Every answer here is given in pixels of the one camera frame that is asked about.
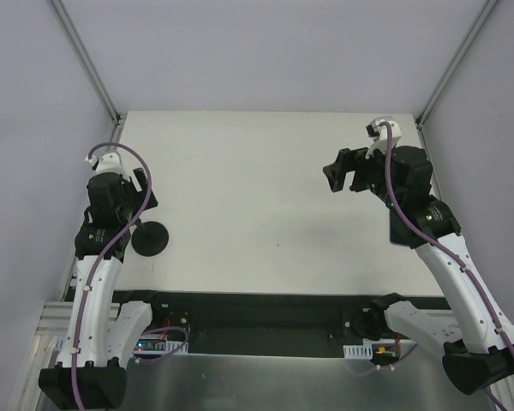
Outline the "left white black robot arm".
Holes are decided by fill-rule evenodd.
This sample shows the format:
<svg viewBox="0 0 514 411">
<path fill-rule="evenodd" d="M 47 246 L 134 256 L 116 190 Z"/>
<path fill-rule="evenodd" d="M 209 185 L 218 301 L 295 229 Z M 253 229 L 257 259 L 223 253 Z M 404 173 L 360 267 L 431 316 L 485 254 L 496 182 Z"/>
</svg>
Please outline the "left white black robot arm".
<svg viewBox="0 0 514 411">
<path fill-rule="evenodd" d="M 87 193 L 89 206 L 75 237 L 76 288 L 67 335 L 55 365 L 39 374 L 39 388 L 61 410 L 120 407 L 135 344 L 142 331 L 156 332 L 164 323 L 163 311 L 144 301 L 127 303 L 110 319 L 143 194 L 118 171 L 95 174 Z"/>
</svg>

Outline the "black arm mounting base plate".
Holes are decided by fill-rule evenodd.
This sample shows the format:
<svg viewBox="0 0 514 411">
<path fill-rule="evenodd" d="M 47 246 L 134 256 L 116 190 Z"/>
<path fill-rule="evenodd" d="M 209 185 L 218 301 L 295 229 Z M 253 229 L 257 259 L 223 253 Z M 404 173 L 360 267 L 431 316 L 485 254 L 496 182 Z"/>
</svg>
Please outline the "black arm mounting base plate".
<svg viewBox="0 0 514 411">
<path fill-rule="evenodd" d="M 373 295 L 279 295 L 118 290 L 112 300 L 144 301 L 151 326 L 191 354 L 340 358 L 362 338 L 352 324 Z"/>
</svg>

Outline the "blue cased smartphone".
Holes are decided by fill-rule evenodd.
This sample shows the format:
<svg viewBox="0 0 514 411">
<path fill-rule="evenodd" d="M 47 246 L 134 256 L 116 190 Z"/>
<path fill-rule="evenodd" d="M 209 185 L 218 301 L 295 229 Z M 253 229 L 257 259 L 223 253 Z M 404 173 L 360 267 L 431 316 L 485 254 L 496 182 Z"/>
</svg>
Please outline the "blue cased smartphone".
<svg viewBox="0 0 514 411">
<path fill-rule="evenodd" d="M 390 242 L 402 247 L 410 247 L 413 232 L 406 222 L 394 211 L 389 212 L 389 237 Z"/>
</svg>

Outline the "black phone stand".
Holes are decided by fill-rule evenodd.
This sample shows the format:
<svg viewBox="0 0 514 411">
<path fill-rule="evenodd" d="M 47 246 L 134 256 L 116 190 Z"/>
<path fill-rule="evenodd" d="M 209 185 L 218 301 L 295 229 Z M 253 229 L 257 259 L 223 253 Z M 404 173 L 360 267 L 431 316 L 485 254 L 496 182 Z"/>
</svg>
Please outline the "black phone stand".
<svg viewBox="0 0 514 411">
<path fill-rule="evenodd" d="M 169 231 L 163 224 L 138 220 L 131 237 L 131 245 L 140 256 L 153 257 L 166 249 L 169 240 Z"/>
</svg>

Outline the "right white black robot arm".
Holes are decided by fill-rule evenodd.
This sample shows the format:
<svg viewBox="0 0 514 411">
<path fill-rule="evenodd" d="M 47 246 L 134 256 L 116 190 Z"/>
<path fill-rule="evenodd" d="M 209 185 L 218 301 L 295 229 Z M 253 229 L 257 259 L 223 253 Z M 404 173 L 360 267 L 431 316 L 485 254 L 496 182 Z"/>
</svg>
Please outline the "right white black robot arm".
<svg viewBox="0 0 514 411">
<path fill-rule="evenodd" d="M 451 383 L 466 395 L 514 374 L 514 325 L 493 300 L 472 268 L 461 227 L 449 206 L 431 193 L 433 166 L 413 146 L 396 147 L 390 158 L 365 148 L 338 152 L 324 167 L 330 189 L 370 191 L 389 210 L 391 243 L 409 247 L 425 263 L 440 286 L 457 327 L 416 308 L 397 293 L 369 302 L 352 316 L 350 328 L 359 337 L 378 341 L 399 333 L 440 360 Z"/>
</svg>

